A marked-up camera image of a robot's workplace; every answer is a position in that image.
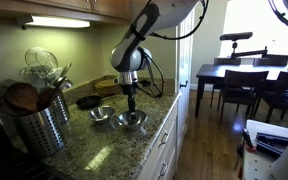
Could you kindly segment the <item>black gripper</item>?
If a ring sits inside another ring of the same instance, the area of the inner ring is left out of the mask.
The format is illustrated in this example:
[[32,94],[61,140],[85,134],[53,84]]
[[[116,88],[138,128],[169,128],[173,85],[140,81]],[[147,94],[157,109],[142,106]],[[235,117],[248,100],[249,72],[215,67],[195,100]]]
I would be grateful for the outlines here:
[[122,92],[124,95],[128,96],[128,109],[130,119],[136,119],[136,109],[135,109],[135,95],[137,94],[137,84],[126,84],[122,86]]

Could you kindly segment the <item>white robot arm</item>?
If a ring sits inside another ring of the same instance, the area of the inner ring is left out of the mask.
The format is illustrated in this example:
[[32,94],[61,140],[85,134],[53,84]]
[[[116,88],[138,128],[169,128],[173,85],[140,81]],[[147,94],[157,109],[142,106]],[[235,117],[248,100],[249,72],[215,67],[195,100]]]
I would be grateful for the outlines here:
[[120,73],[123,93],[128,96],[129,115],[136,118],[137,71],[144,67],[140,44],[155,31],[180,24],[200,0],[151,0],[134,18],[122,41],[112,50],[111,65]]

